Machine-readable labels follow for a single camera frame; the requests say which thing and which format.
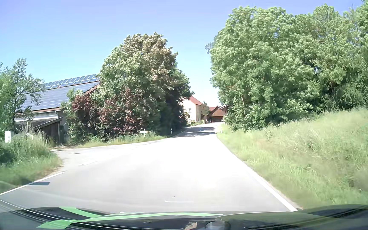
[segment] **sky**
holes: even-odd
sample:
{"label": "sky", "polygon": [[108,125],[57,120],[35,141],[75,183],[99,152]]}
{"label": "sky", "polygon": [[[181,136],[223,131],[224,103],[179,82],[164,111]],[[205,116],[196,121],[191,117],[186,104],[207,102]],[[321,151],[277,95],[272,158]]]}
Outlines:
{"label": "sky", "polygon": [[0,0],[0,62],[12,66],[26,58],[27,73],[45,82],[98,73],[127,35],[163,34],[178,52],[178,68],[190,79],[194,97],[220,104],[210,79],[205,45],[239,6],[282,7],[287,13],[310,13],[316,6],[340,13],[361,0]]}

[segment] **asphalt road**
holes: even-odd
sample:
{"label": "asphalt road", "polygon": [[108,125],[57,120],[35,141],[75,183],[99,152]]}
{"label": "asphalt road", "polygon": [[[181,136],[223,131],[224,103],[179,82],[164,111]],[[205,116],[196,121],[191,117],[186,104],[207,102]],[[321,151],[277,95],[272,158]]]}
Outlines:
{"label": "asphalt road", "polygon": [[217,125],[154,142],[58,151],[64,166],[0,195],[0,212],[46,206],[114,213],[293,210],[217,139]]}

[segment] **green tape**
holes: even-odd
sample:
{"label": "green tape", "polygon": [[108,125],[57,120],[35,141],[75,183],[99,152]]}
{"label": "green tape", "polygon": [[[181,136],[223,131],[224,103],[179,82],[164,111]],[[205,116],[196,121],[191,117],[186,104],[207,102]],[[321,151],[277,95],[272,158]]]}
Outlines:
{"label": "green tape", "polygon": [[143,218],[143,217],[161,217],[161,216],[192,216],[192,217],[210,217],[222,214],[215,213],[199,213],[199,212],[167,212],[167,213],[153,213],[153,214],[139,214],[139,215],[127,215],[127,216],[101,216],[95,218],[89,218],[85,220],[58,220],[46,222],[38,226],[38,228],[48,228],[48,229],[65,229],[73,223],[80,222],[95,222],[95,221],[111,221],[111,220],[122,220],[122,219],[133,219],[133,218]]}
{"label": "green tape", "polygon": [[132,214],[138,214],[138,213],[142,213],[142,212],[122,212],[122,213],[114,213],[114,214],[105,215],[105,216],[103,216],[103,217],[109,217],[109,216],[120,216],[120,215],[132,215]]}
{"label": "green tape", "polygon": [[79,209],[77,209],[75,207],[59,207],[59,208],[61,208],[63,210],[66,210],[68,212],[72,212],[74,214],[78,214],[78,215],[84,216],[84,217],[90,217],[90,218],[102,217],[101,215],[97,215],[97,214],[94,214],[94,213],[82,211],[82,210],[79,210]]}

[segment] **car hood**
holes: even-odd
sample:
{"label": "car hood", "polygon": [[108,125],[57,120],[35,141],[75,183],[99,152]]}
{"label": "car hood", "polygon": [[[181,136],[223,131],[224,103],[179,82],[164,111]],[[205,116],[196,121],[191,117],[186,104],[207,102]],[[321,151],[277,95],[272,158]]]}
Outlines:
{"label": "car hood", "polygon": [[108,213],[77,207],[40,207],[0,213],[1,229],[232,230],[364,229],[368,206],[337,205],[295,212]]}

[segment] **grassy embankment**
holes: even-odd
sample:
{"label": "grassy embankment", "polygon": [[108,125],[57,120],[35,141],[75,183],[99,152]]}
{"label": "grassy embankment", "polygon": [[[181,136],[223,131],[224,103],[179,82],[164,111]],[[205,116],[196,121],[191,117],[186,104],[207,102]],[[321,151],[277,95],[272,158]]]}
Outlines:
{"label": "grassy embankment", "polygon": [[117,137],[107,142],[102,142],[99,139],[90,140],[85,144],[79,144],[76,148],[90,148],[90,147],[98,147],[98,146],[108,146],[108,145],[116,145],[116,144],[130,144],[130,143],[139,143],[153,140],[165,139],[166,136],[156,135],[153,132],[149,132],[146,135],[137,134],[137,135],[128,135],[123,137]]}
{"label": "grassy embankment", "polygon": [[59,165],[40,134],[33,139],[17,135],[11,143],[0,140],[0,193],[40,179]]}
{"label": "grassy embankment", "polygon": [[368,204],[368,110],[231,132],[218,138],[259,175],[304,208]]}

